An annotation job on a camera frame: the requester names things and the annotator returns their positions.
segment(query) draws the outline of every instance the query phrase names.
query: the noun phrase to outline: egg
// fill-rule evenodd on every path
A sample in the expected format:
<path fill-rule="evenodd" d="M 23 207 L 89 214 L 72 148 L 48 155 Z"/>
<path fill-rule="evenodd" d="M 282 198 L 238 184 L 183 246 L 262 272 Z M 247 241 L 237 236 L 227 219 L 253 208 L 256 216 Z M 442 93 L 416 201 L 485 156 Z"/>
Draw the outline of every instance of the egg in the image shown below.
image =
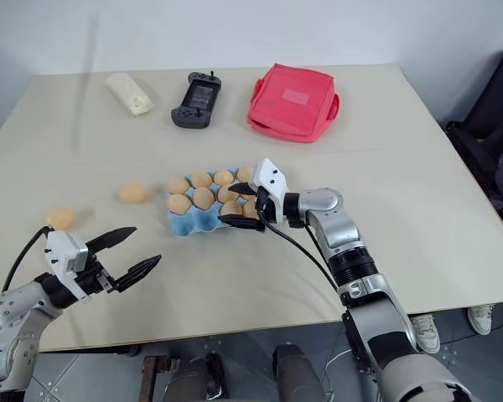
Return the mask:
<path fill-rule="evenodd" d="M 189 188 L 190 185 L 184 178 L 170 178 L 166 182 L 166 189 L 171 194 L 184 194 Z"/>
<path fill-rule="evenodd" d="M 225 204 L 228 201 L 236 201 L 239 196 L 238 193 L 229 190 L 230 186 L 230 184 L 225 184 L 218 190 L 218 201 L 220 201 L 222 204 Z"/>
<path fill-rule="evenodd" d="M 124 204 L 140 204 L 147 201 L 148 190 L 143 184 L 129 183 L 120 188 L 118 197 Z"/>
<path fill-rule="evenodd" d="M 256 199 L 255 195 L 241 194 L 241 197 L 243 197 L 246 201 L 255 201 Z"/>
<path fill-rule="evenodd" d="M 242 208 L 242 213 L 246 218 L 254 218 L 259 220 L 259 215 L 257 215 L 257 211 L 255 209 L 255 201 L 248 201 L 244 204 Z"/>
<path fill-rule="evenodd" d="M 199 209 L 209 209 L 215 203 L 215 195 L 207 187 L 198 187 L 193 200 L 194 205 Z"/>
<path fill-rule="evenodd" d="M 67 230 L 75 224 L 76 212 L 67 207 L 55 208 L 47 213 L 44 222 L 56 230 Z"/>
<path fill-rule="evenodd" d="M 224 184 L 231 184 L 234 180 L 235 178 L 233 177 L 233 173 L 227 169 L 219 170 L 215 174 L 215 183 L 220 187 Z"/>
<path fill-rule="evenodd" d="M 242 215 L 242 208 L 237 201 L 227 201 L 221 207 L 220 215 Z"/>
<path fill-rule="evenodd" d="M 198 171 L 192 173 L 191 182 L 194 188 L 209 187 L 212 184 L 212 178 L 210 178 L 210 175 L 207 172 Z"/>
<path fill-rule="evenodd" d="M 184 215 L 192 206 L 192 202 L 183 194 L 171 194 L 166 200 L 166 206 L 170 212 Z"/>
<path fill-rule="evenodd" d="M 250 178 L 252 178 L 254 167 L 252 165 L 241 167 L 236 173 L 236 179 L 239 182 L 248 183 Z"/>

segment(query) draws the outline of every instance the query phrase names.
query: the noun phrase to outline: black cable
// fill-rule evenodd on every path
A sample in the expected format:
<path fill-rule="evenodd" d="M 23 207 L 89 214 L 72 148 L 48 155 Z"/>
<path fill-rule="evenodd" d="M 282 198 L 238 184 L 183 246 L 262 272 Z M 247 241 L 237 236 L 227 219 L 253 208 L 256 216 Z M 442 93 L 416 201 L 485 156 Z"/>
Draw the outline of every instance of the black cable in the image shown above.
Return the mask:
<path fill-rule="evenodd" d="M 319 242 L 317 241 L 317 238 L 314 236 L 314 234 L 311 232 L 311 229 L 309 228 L 309 225 L 306 224 L 304 226 L 304 228 L 305 228 L 306 232 L 308 232 L 308 235 L 311 238 L 311 240 L 313 241 L 313 244 L 315 245 L 315 247 L 319 251 L 320 256 L 322 257 L 322 260 L 324 261 L 324 263 L 326 264 L 326 266 L 328 266 L 328 261 L 324 257 L 324 254 L 322 254 L 322 250 L 320 249 Z"/>
<path fill-rule="evenodd" d="M 492 328 L 492 331 L 497 331 L 498 329 L 502 329 L 502 328 L 503 328 L 503 323 L 501 325 L 498 325 L 495 328 Z M 481 336 L 481 335 L 478 333 L 473 333 L 471 335 L 468 335 L 467 337 L 453 339 L 452 341 L 449 341 L 449 342 L 442 342 L 442 345 L 449 345 L 450 343 L 460 342 L 460 341 L 464 341 L 465 339 L 470 339 L 470 338 L 479 337 L 479 336 Z"/>
<path fill-rule="evenodd" d="M 317 261 L 317 259 L 309 253 L 309 251 L 304 249 L 295 239 L 284 234 L 281 230 L 278 230 L 278 229 L 274 228 L 271 224 L 269 224 L 268 221 L 265 219 L 264 213 L 262 211 L 257 211 L 257 215 L 259 215 L 259 219 L 261 220 L 262 224 L 264 224 L 267 228 L 269 228 L 276 235 L 283 237 L 286 241 L 288 241 L 289 243 L 294 245 L 297 249 L 302 251 L 320 269 L 320 271 L 328 279 L 328 282 L 330 283 L 330 285 L 335 289 L 335 291 L 337 291 L 337 285 L 335 284 L 334 280 L 331 278 L 331 276 L 328 275 L 328 272 L 326 272 L 326 270 Z"/>
<path fill-rule="evenodd" d="M 15 275 L 15 272 L 17 271 L 20 262 L 23 260 L 26 253 L 28 253 L 28 250 L 32 248 L 37 239 L 41 235 L 47 235 L 52 230 L 53 229 L 50 226 L 43 226 L 41 229 L 35 232 L 34 236 L 32 236 L 32 239 L 30 239 L 30 241 L 24 246 L 23 250 L 20 252 L 15 262 L 13 262 L 13 265 L 8 272 L 8 276 L 6 277 L 6 281 L 3 283 L 2 291 L 6 291 L 7 289 L 9 289 L 9 285 L 11 285 L 11 280 L 13 279 L 13 276 Z"/>

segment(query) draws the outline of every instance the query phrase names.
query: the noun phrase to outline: white sneaker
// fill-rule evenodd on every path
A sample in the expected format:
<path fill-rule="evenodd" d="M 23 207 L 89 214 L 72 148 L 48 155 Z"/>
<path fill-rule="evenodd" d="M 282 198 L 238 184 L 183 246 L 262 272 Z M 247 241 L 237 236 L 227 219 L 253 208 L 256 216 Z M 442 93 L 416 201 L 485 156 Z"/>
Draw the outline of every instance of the white sneaker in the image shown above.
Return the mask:
<path fill-rule="evenodd" d="M 440 342 L 438 329 L 434 325 L 432 314 L 411 317 L 410 321 L 416 333 L 417 345 L 426 353 L 439 352 Z"/>
<path fill-rule="evenodd" d="M 488 335 L 492 330 L 493 304 L 473 306 L 468 309 L 468 319 L 471 327 L 480 335 Z"/>

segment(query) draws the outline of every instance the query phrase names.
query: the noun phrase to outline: robotic arm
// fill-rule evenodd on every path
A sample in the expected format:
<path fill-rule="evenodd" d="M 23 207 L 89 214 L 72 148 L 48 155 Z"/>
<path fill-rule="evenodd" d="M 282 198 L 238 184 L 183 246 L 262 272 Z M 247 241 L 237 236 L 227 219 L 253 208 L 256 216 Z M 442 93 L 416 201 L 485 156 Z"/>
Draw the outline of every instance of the robotic arm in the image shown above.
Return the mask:
<path fill-rule="evenodd" d="M 285 177 L 268 159 L 257 165 L 248 184 L 232 189 L 257 195 L 260 221 L 220 217 L 230 225 L 264 230 L 285 217 L 291 227 L 314 228 L 346 307 L 342 317 L 352 353 L 376 375 L 386 402 L 480 402 L 436 359 L 418 352 L 412 324 L 378 272 L 338 192 L 319 188 L 289 193 Z"/>
<path fill-rule="evenodd" d="M 44 273 L 27 285 L 0 294 L 0 401 L 24 399 L 41 333 L 63 309 L 79 300 L 88 302 L 91 294 L 103 290 L 125 291 L 160 261 L 160 255 L 144 260 L 116 280 L 106 272 L 96 253 L 121 243 L 134 230 L 116 229 L 87 243 L 77 234 L 44 230 L 45 259 L 54 274 Z"/>

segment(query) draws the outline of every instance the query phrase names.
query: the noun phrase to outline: black game controller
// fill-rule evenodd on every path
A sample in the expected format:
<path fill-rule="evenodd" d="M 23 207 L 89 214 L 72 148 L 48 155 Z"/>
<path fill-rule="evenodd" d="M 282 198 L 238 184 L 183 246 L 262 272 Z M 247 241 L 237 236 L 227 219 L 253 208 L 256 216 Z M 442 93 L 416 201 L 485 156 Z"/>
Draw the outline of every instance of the black game controller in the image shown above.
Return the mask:
<path fill-rule="evenodd" d="M 171 120 L 176 126 L 183 128 L 205 128 L 210 123 L 221 81 L 211 71 L 210 75 L 190 73 L 188 82 L 190 87 L 181 106 L 171 111 Z"/>

